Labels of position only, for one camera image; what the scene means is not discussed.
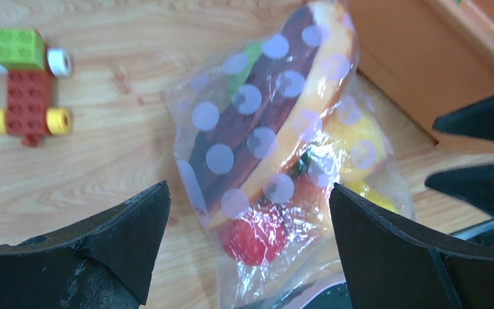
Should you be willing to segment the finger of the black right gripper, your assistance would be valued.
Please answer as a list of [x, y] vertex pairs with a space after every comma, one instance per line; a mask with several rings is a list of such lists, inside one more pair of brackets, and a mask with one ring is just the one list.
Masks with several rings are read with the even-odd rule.
[[494, 164], [440, 171], [428, 176], [425, 186], [494, 217]]
[[432, 129], [494, 142], [494, 95], [437, 117]]

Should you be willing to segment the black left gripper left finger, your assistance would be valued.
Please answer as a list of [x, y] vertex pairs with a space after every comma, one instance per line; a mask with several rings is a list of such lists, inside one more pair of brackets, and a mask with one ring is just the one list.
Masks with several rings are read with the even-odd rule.
[[0, 245], [0, 308], [145, 305], [170, 211], [167, 182], [18, 245]]

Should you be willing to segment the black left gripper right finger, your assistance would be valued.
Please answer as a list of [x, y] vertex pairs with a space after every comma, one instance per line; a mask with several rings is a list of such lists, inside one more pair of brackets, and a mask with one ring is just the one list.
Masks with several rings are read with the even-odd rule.
[[354, 308], [494, 308], [494, 247], [428, 228], [340, 184], [329, 206]]

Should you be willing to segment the yellow toy mango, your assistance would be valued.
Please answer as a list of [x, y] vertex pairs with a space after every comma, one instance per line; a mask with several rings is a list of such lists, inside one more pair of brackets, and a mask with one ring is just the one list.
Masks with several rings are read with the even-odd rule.
[[388, 211], [394, 212], [398, 214], [397, 208], [394, 204], [384, 195], [382, 195], [375, 188], [371, 187], [364, 180], [357, 180], [353, 182], [345, 182], [345, 186], [364, 197], [366, 200], [371, 201], [372, 203], [379, 205], [380, 207], [387, 209]]

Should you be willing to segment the orange plastic basket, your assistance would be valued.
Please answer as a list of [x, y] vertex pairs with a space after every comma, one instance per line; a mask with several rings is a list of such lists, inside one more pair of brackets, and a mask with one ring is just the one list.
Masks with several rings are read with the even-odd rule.
[[434, 120], [494, 94], [494, 38], [455, 1], [350, 1], [360, 71], [436, 144], [494, 153], [494, 142], [434, 131]]

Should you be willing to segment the yellow toy lemon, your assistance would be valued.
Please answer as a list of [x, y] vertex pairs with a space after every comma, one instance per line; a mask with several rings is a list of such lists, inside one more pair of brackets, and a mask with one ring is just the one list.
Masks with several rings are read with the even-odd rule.
[[343, 182], [361, 180], [381, 169], [387, 161], [386, 136], [373, 117], [361, 116], [352, 124], [344, 124], [331, 115], [325, 119], [323, 132], [329, 138], [331, 154]]

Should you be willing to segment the red toy apple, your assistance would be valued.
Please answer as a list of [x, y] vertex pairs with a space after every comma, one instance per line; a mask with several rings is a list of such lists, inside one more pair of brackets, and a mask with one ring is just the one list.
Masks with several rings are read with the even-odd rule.
[[289, 243], [307, 245], [332, 231], [329, 191], [306, 176], [294, 179], [286, 203], [260, 198], [253, 208], [217, 232], [224, 252], [244, 265], [274, 261]]

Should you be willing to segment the clear zip top bag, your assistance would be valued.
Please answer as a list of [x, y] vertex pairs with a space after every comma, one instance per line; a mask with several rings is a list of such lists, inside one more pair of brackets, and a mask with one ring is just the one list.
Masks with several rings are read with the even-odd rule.
[[347, 2], [310, 1], [166, 92], [178, 171], [216, 250], [220, 308], [302, 308], [344, 282], [335, 184], [414, 218], [359, 55]]

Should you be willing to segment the orange toy sausage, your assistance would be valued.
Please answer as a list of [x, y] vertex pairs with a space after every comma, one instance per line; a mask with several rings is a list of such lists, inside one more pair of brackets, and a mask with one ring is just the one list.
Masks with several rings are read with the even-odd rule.
[[[343, 92], [356, 66], [355, 47], [346, 2], [311, 1], [263, 40], [233, 98], [226, 88], [222, 101], [196, 108], [194, 119], [214, 121], [198, 129], [186, 162], [191, 202], [206, 228], [228, 224], [260, 198], [292, 198], [289, 171]], [[234, 55], [220, 69], [226, 85], [233, 73], [226, 61]]]

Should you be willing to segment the green toy cabbage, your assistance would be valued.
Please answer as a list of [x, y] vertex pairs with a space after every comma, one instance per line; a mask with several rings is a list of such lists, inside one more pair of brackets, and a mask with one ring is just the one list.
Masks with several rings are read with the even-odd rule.
[[243, 50], [231, 57], [226, 62], [232, 62], [233, 73], [227, 79], [227, 92], [233, 98], [240, 86], [242, 86], [253, 68], [254, 63], [262, 54], [262, 41], [253, 41], [247, 44]]

